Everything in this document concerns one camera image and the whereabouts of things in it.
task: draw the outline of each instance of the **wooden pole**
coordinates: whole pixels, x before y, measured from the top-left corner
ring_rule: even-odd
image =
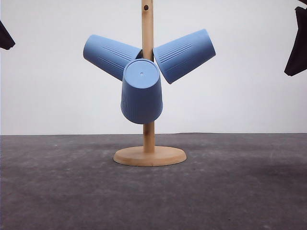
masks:
[[[142,48],[143,58],[154,60],[154,12],[153,0],[142,0]],[[133,166],[162,166],[177,164],[187,159],[181,149],[155,146],[154,122],[143,125],[143,146],[118,150],[114,161]]]
[[[154,60],[154,5],[153,0],[142,0],[142,50],[143,58]],[[143,148],[145,153],[154,152],[154,121],[143,125]]]

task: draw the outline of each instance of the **white wall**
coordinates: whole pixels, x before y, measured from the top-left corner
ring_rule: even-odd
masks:
[[[307,132],[307,71],[283,70],[296,0],[154,0],[155,46],[206,28],[216,57],[162,79],[157,133]],[[121,82],[83,59],[91,34],[141,47],[141,0],[2,0],[16,42],[1,50],[4,135],[141,133],[120,110]]]

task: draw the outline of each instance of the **gray floor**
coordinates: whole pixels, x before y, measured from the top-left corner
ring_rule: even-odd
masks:
[[[4,230],[306,230],[307,134],[172,134],[188,159],[112,161],[140,135],[4,136]]]

